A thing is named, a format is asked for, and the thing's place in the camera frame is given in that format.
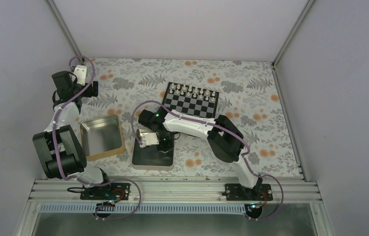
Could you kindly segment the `silver tin with black pieces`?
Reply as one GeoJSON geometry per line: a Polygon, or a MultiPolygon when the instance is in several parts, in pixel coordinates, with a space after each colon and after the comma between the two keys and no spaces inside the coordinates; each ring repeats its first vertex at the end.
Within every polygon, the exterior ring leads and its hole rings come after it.
{"type": "Polygon", "coordinates": [[[136,131],[133,148],[132,165],[137,170],[170,171],[173,169],[174,148],[169,151],[158,151],[157,145],[141,148],[138,135],[143,132],[153,132],[147,128],[136,131]]]}

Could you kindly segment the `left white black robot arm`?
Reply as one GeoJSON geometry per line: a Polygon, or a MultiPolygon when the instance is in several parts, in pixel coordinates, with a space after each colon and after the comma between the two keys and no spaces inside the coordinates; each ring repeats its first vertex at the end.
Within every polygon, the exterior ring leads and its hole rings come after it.
{"type": "Polygon", "coordinates": [[[72,71],[52,75],[56,86],[52,95],[54,115],[32,141],[47,178],[78,179],[94,185],[93,193],[106,199],[113,186],[104,180],[101,169],[87,164],[85,151],[72,129],[81,112],[82,98],[98,95],[98,82],[86,83],[86,74],[87,68],[78,65],[72,71]]]}

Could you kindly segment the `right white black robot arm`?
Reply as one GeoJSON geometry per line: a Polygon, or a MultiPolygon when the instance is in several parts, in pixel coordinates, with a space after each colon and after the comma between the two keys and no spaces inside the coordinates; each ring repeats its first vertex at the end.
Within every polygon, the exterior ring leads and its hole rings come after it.
{"type": "Polygon", "coordinates": [[[158,151],[169,151],[173,149],[176,133],[200,138],[209,143],[217,159],[231,165],[247,200],[254,200],[261,194],[262,180],[253,174],[242,153],[242,149],[247,148],[248,144],[226,116],[199,118],[159,108],[155,113],[143,110],[138,122],[151,130],[150,137],[142,136],[139,139],[142,148],[156,146],[158,151]]]}

